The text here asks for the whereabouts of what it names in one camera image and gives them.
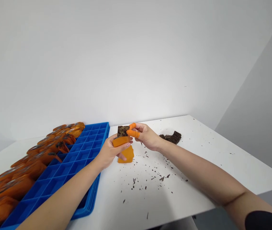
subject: hand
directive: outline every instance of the hand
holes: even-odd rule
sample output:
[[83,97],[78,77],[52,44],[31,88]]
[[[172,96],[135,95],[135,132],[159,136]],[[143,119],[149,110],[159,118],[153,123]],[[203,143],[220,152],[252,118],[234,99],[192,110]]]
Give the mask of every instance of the hand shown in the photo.
[[95,160],[99,162],[103,169],[107,168],[114,160],[115,156],[121,158],[122,160],[126,161],[125,156],[121,153],[123,150],[130,147],[133,143],[132,137],[129,143],[125,143],[118,147],[113,146],[113,140],[117,137],[117,134],[112,135],[111,137],[107,138],[102,146],[99,154],[96,156]]
[[148,125],[142,123],[136,123],[136,128],[127,130],[126,133],[129,136],[135,137],[135,141],[144,143],[152,151],[158,151],[163,141]]

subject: white tabletop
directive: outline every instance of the white tabletop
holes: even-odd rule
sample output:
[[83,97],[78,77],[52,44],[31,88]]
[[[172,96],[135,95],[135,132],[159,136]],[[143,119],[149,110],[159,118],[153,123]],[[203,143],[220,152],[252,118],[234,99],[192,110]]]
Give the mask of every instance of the white tabletop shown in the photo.
[[[178,131],[182,134],[179,146],[221,167],[255,194],[272,190],[272,168],[193,117],[144,123],[157,134]],[[117,126],[110,128],[110,135],[116,132]],[[0,173],[40,139],[17,141],[1,151]],[[68,229],[143,230],[215,208],[214,203],[187,182],[160,153],[148,150],[139,142],[134,142],[132,147],[133,162],[118,164],[115,159],[101,173],[93,212],[71,221]]]

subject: black sleeve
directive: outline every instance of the black sleeve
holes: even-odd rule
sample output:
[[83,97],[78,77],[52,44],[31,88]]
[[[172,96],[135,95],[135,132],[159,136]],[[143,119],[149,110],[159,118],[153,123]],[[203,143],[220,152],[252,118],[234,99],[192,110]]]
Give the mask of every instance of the black sleeve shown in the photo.
[[272,213],[266,211],[253,211],[245,220],[246,230],[272,230]]

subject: forearm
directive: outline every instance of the forearm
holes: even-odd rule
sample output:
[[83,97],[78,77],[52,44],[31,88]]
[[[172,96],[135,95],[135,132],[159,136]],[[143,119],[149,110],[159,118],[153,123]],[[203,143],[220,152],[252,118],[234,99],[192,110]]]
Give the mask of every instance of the forearm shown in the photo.
[[17,229],[65,229],[82,198],[102,171],[93,160],[34,211]]
[[218,166],[171,142],[163,140],[158,151],[220,205],[226,205],[248,191]]

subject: blue grid tray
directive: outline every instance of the blue grid tray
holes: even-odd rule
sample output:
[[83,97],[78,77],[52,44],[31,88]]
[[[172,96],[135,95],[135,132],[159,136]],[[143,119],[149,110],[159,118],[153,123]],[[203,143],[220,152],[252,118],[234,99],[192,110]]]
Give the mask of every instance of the blue grid tray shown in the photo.
[[[67,154],[58,153],[63,162],[52,160],[0,229],[16,229],[63,184],[88,165],[98,155],[109,131],[108,122],[86,125],[75,144],[68,145],[70,152]],[[88,216],[93,211],[99,179],[100,175],[83,197],[71,220]]]

